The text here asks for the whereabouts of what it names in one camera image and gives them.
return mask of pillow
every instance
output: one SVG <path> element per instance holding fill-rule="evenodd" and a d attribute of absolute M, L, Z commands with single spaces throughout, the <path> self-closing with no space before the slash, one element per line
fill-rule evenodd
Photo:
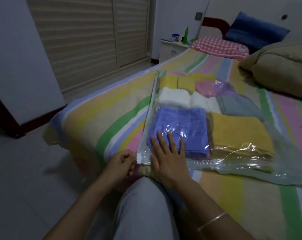
<path fill-rule="evenodd" d="M 239 12 L 224 39 L 247 46 L 250 54 L 281 42 L 290 30 Z"/>
<path fill-rule="evenodd" d="M 190 48 L 210 55 L 238 60 L 249 55 L 249 49 L 245 45 L 210 36 L 194 41 Z"/>
<path fill-rule="evenodd" d="M 254 80 L 277 92 L 302 98 L 302 44 L 276 43 L 240 61 Z"/>

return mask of hand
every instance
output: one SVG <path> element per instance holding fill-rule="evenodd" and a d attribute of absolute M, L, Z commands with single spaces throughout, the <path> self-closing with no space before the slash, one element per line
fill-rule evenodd
<path fill-rule="evenodd" d="M 156 156 L 151 155 L 151 164 L 156 176 L 161 179 L 162 183 L 169 188 L 176 189 L 177 185 L 191 179 L 186 166 L 184 140 L 183 138 L 180 140 L 179 154 L 170 132 L 168 133 L 168 138 L 171 150 L 159 131 L 157 132 L 157 137 L 161 146 L 152 136 L 151 143 Z"/>
<path fill-rule="evenodd" d="M 132 175 L 136 160 L 137 154 L 131 150 L 118 152 L 111 157 L 99 178 L 103 179 L 111 190 L 126 176 Z"/>

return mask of bangle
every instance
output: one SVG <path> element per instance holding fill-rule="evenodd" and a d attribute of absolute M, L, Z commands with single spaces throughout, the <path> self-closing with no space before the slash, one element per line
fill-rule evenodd
<path fill-rule="evenodd" d="M 216 218 L 213 218 L 211 221 L 205 223 L 203 226 L 200 226 L 198 228 L 198 231 L 200 232 L 203 228 L 207 227 L 208 225 L 210 225 L 212 222 L 215 222 L 217 219 L 219 219 L 220 217 L 227 215 L 227 212 L 223 212 L 222 214 L 218 215 Z"/>

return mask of green bottle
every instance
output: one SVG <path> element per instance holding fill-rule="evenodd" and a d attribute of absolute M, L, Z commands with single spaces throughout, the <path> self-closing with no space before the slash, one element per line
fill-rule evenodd
<path fill-rule="evenodd" d="M 189 32 L 189 27 L 186 27 L 184 38 L 183 38 L 183 44 L 186 44 L 186 41 L 188 39 L 188 32 Z"/>

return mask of blue pillow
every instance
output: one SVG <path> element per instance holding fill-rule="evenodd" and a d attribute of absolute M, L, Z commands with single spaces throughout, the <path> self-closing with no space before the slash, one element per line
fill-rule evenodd
<path fill-rule="evenodd" d="M 224 39 L 243 44 L 250 54 L 263 47 L 281 42 L 290 30 L 239 12 Z"/>

